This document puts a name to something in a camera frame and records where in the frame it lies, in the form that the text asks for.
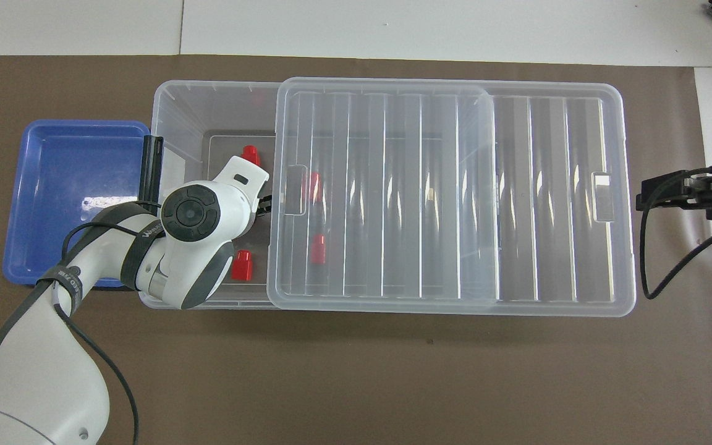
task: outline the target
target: brown paper mat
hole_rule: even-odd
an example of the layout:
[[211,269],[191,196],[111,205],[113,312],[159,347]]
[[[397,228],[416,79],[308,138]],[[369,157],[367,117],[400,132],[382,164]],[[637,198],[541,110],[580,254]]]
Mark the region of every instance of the brown paper mat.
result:
[[[1,263],[29,122],[149,124],[167,79],[297,75],[606,82],[624,98],[633,192],[644,178],[704,165],[691,68],[0,56],[0,325],[28,291]],[[658,211],[650,223],[653,279],[706,233],[701,214]],[[619,319],[181,313],[101,291],[75,318],[129,378],[144,443],[712,443],[711,251]],[[104,375],[112,408],[101,443],[126,443],[127,400]]]

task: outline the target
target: blue tray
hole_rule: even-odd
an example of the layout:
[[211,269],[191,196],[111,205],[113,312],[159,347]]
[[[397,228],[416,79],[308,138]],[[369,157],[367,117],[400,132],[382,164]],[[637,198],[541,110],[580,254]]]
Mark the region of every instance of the blue tray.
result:
[[9,281],[34,284],[59,261],[71,229],[136,200],[149,134],[135,121],[35,121],[23,130],[2,264]]

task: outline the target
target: transparent plastic bin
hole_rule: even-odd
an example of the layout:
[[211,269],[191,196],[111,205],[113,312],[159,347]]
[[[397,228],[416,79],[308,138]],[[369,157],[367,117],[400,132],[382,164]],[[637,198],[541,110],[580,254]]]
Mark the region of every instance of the transparent plastic bin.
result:
[[625,315],[624,143],[609,85],[289,79],[269,298],[299,310]]
[[[161,84],[153,101],[153,135],[164,138],[160,200],[190,180],[210,180],[244,146],[256,146],[263,169],[274,164],[274,123],[278,83],[172,80]],[[271,193],[271,180],[264,194]],[[252,230],[232,243],[252,251],[252,281],[226,276],[221,287],[200,309],[275,309],[266,295],[269,217],[255,220]],[[155,309],[171,309],[140,293]]]

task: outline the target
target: strap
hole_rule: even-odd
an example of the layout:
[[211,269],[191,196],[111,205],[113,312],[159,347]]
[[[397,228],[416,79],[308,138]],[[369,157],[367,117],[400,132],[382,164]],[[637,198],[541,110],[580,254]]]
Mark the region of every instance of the strap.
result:
[[142,260],[145,259],[147,251],[153,245],[158,237],[164,237],[164,226],[161,221],[156,219],[146,225],[139,231],[139,236],[133,239],[133,242],[128,248],[128,253],[125,254],[125,260],[122,262],[122,268],[119,270],[119,280],[125,287],[133,290],[136,288],[136,275],[139,273],[139,268],[142,267]]
[[78,278],[78,274],[81,272],[81,269],[77,266],[68,268],[63,265],[56,265],[46,271],[37,282],[56,281],[60,286],[64,287],[67,293],[70,294],[70,314],[73,315],[76,312],[76,308],[82,304],[82,295],[84,295],[82,281]]

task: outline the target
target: red object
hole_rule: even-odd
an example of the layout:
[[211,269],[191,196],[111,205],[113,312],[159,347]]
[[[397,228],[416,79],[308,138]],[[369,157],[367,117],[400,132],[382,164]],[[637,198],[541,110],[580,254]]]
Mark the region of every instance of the red object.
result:
[[249,163],[255,166],[260,166],[260,155],[257,153],[257,147],[253,145],[248,145],[244,147],[244,153],[240,155],[241,158],[246,159]]
[[248,250],[238,250],[235,260],[232,262],[232,269],[229,276],[232,279],[242,279],[252,281],[252,253]]
[[313,241],[311,242],[309,262],[314,265],[326,264],[326,237],[324,234],[315,235]]
[[323,185],[320,183],[319,172],[309,174],[309,198],[313,203],[323,200]]

